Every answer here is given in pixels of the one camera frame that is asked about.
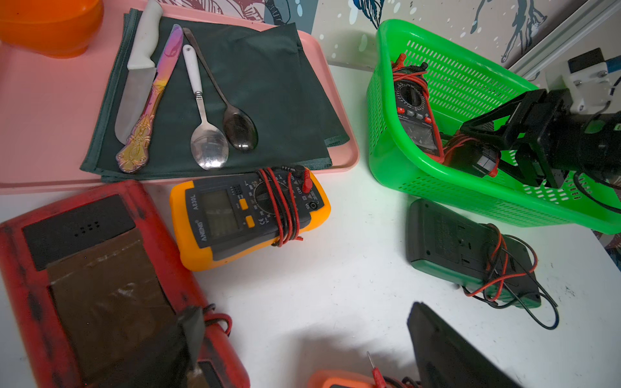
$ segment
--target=green multimeter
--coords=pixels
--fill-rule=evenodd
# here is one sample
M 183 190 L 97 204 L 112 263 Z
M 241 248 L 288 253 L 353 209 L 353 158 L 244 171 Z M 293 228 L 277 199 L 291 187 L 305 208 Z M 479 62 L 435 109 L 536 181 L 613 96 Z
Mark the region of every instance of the green multimeter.
M 289 197 L 289 171 L 274 169 Z M 303 191 L 304 178 L 291 184 L 300 232 L 315 229 L 330 215 L 330 202 L 315 176 Z M 227 264 L 278 241 L 278 222 L 263 178 L 258 173 L 214 176 L 185 182 L 170 193 L 170 207 L 181 262 L 191 271 Z
M 426 199 L 417 199 L 410 206 L 407 228 L 407 258 L 414 268 L 470 290 L 483 285 L 487 258 L 498 243 L 495 231 Z M 533 266 L 523 244 L 511 238 L 505 242 L 513 256 L 507 274 L 522 273 L 522 267 Z M 531 292 L 522 298 L 528 308 L 541 306 L 537 284 L 528 276 L 505 282 L 517 295 Z M 503 289 L 500 300 L 512 299 L 513 295 Z

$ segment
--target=spoon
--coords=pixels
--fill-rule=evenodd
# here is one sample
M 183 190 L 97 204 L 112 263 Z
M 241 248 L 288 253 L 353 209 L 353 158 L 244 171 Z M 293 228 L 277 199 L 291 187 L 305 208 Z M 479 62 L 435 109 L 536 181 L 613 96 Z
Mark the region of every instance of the spoon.
M 196 163 L 203 169 L 220 168 L 229 158 L 229 144 L 224 134 L 209 121 L 205 113 L 205 103 L 202 99 L 201 75 L 198 72 L 196 52 L 190 45 L 183 46 L 183 58 L 186 60 L 188 76 L 198 111 L 201 114 L 201 124 L 196 127 L 190 139 L 190 149 Z
M 198 47 L 198 43 L 196 42 L 192 31 L 190 31 L 187 27 L 183 27 L 183 34 L 185 34 L 192 47 L 194 47 L 196 55 L 198 55 L 202 65 L 205 67 L 205 70 L 207 70 L 207 74 L 209 75 L 211 82 L 214 84 L 215 90 L 218 94 L 220 94 L 220 98 L 227 105 L 227 108 L 224 111 L 223 123 L 224 133 L 226 133 L 229 142 L 233 147 L 240 151 L 254 150 L 256 148 L 256 144 L 259 142 L 255 124 L 252 122 L 250 117 L 244 113 L 244 111 L 231 105 L 229 100 L 224 97 L 224 93 L 222 93 L 218 83 L 215 81 L 214 75 L 211 73 L 211 70 L 205 61 L 205 57 L 202 55 L 201 49 Z

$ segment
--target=white table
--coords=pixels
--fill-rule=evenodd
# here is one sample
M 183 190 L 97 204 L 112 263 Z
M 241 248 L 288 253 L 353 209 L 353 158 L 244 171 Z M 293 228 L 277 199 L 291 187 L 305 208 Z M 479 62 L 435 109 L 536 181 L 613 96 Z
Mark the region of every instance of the white table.
M 209 301 L 233 317 L 230 340 L 252 386 L 305 387 L 318 369 L 368 374 L 367 351 L 384 374 L 417 377 L 406 319 L 412 303 L 422 301 L 524 387 L 618 387 L 621 273 L 591 231 L 493 221 L 537 251 L 537 278 L 559 304 L 561 323 L 553 331 L 522 309 L 492 309 L 415 270 L 405 259 L 406 211 L 414 198 L 378 184 L 366 162 L 371 73 L 330 69 L 362 154 L 353 170 L 319 177 L 330 218 L 304 233 L 303 242 L 196 274 Z M 170 187 L 149 191 L 170 228 Z M 71 194 L 0 197 L 0 222 Z M 534 312 L 551 323 L 549 307 Z M 33 387 L 4 287 L 0 328 L 0 386 Z

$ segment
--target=multimeter button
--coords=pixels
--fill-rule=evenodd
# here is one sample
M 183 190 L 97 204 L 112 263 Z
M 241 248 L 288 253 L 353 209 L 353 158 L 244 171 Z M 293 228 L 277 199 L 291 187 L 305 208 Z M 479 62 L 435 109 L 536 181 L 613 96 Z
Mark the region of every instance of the multimeter button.
M 246 217 L 246 224 L 248 224 L 248 228 L 254 228 L 255 227 L 255 221 L 252 219 L 251 215 Z

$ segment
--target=plastic basket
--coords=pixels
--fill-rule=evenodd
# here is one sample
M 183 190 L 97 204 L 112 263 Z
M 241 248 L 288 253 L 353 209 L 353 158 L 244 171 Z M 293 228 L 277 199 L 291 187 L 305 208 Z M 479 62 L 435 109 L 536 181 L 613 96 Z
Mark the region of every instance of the plastic basket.
M 621 215 L 581 195 L 571 182 L 561 189 L 526 186 L 502 171 L 478 178 L 443 166 L 426 156 L 407 136 L 394 98 L 391 60 L 429 64 L 430 103 L 438 127 L 455 133 L 461 124 L 536 87 L 503 67 L 402 20 L 379 26 L 379 62 L 367 90 L 369 167 L 384 186 L 459 207 L 520 227 L 578 223 L 603 233 L 621 232 Z M 514 151 L 503 160 L 515 165 Z M 614 190 L 581 178 L 587 192 L 619 206 Z

